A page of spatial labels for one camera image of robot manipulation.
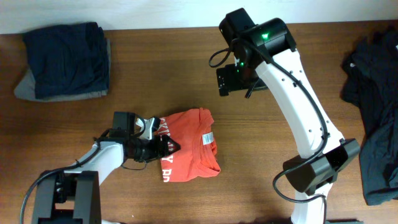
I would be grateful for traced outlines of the orange red printed t-shirt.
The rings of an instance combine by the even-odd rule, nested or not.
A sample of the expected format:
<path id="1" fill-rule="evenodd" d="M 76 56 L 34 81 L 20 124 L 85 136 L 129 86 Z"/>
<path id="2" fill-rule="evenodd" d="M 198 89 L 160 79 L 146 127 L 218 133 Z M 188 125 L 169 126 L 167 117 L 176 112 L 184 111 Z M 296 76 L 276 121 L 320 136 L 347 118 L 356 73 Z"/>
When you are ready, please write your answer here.
<path id="1" fill-rule="evenodd" d="M 164 182 L 187 182 L 197 177 L 215 177 L 221 168 L 210 110 L 195 108 L 160 119 L 159 135 L 167 135 L 180 150 L 160 160 Z"/>

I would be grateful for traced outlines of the navy blue garment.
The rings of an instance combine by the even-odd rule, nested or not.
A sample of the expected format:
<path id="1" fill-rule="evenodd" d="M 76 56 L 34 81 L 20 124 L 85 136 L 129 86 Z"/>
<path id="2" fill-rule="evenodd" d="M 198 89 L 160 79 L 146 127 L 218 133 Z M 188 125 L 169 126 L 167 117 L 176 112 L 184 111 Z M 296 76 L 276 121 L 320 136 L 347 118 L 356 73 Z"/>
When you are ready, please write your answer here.
<path id="1" fill-rule="evenodd" d="M 103 96 L 109 90 L 109 40 L 96 22 L 57 25 L 22 36 L 34 98 Z"/>

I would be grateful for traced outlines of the grey garment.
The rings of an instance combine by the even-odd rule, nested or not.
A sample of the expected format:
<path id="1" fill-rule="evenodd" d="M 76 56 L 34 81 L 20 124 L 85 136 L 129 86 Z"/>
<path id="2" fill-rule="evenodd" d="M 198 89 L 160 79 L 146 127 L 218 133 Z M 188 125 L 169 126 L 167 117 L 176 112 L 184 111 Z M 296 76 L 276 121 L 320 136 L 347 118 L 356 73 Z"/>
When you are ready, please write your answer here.
<path id="1" fill-rule="evenodd" d="M 18 99 L 79 101 L 108 94 L 111 43 L 99 38 L 90 49 L 80 37 L 25 39 L 29 68 L 14 89 Z"/>

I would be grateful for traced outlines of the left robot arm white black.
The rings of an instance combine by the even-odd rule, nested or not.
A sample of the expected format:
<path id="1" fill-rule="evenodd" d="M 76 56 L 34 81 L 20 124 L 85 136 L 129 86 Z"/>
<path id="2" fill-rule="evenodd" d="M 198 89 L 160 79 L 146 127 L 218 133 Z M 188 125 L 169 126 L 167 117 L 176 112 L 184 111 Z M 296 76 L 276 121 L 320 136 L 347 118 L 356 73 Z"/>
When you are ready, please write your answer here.
<path id="1" fill-rule="evenodd" d="M 180 144 L 156 134 L 160 119 L 115 112 L 113 125 L 94 140 L 92 148 L 67 167 L 46 170 L 32 184 L 32 223 L 101 224 L 100 185 L 112 171 L 132 159 L 148 164 L 171 156 Z"/>

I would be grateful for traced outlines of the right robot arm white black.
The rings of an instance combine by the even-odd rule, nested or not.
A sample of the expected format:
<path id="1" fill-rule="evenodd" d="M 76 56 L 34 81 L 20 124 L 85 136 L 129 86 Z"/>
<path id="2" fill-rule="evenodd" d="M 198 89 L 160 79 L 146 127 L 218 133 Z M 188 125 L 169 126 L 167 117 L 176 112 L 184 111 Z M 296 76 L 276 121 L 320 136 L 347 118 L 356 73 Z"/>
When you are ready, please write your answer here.
<path id="1" fill-rule="evenodd" d="M 294 135 L 298 154 L 283 164 L 281 176 L 295 189 L 290 223 L 326 223 L 327 196 L 338 174 L 359 154 L 330 121 L 312 89 L 297 45 L 279 18 L 255 24 L 243 11 L 220 23 L 234 63 L 215 65 L 221 96 L 232 91 L 269 90 Z"/>

